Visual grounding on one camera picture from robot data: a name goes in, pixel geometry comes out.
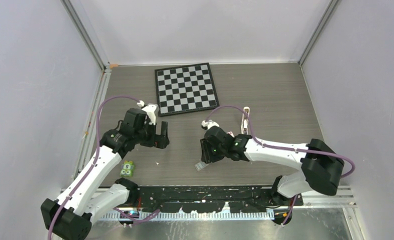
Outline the green toy block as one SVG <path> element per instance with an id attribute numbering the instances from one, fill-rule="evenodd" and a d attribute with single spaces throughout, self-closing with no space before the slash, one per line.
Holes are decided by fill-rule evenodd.
<path id="1" fill-rule="evenodd" d="M 132 177 L 134 174 L 135 164 L 133 161 L 125 160 L 121 165 L 120 176 L 121 177 Z"/>

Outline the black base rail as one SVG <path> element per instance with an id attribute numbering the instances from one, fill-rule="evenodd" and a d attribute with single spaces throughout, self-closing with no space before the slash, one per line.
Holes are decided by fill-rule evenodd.
<path id="1" fill-rule="evenodd" d="M 271 186 L 214 185 L 214 186 L 140 186 L 132 200 L 121 207 L 138 207 L 152 213 L 219 213 L 224 207 L 234 213 L 261 213 L 266 209 L 288 208 L 290 199 L 274 197 Z"/>

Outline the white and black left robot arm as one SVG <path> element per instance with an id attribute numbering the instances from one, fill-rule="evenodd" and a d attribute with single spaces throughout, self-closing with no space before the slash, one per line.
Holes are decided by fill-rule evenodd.
<path id="1" fill-rule="evenodd" d="M 93 194 L 136 145 L 159 149 L 169 145 L 166 121 L 161 123 L 160 134 L 156 133 L 157 112 L 156 104 L 129 109 L 119 129 L 103 134 L 94 155 L 70 186 L 55 200 L 44 200 L 40 209 L 50 237 L 84 240 L 92 225 L 107 212 L 122 204 L 133 207 L 138 202 L 138 185 L 123 177 L 97 197 Z"/>

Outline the black and white chessboard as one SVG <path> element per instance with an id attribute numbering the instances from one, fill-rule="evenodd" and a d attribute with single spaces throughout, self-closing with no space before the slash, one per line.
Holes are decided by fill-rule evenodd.
<path id="1" fill-rule="evenodd" d="M 154 70 L 160 117 L 214 110 L 220 106 L 208 62 Z"/>

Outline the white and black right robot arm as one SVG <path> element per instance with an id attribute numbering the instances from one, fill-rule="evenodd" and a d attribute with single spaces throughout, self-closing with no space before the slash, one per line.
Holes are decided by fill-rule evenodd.
<path id="1" fill-rule="evenodd" d="M 201 159 L 206 164 L 227 158 L 295 169 L 295 173 L 275 179 L 270 198 L 276 205 L 284 205 L 290 198 L 310 191 L 326 196 L 336 195 L 344 168 L 343 157 L 315 138 L 310 143 L 281 143 L 249 134 L 232 136 L 219 126 L 212 126 L 206 129 L 200 145 Z"/>

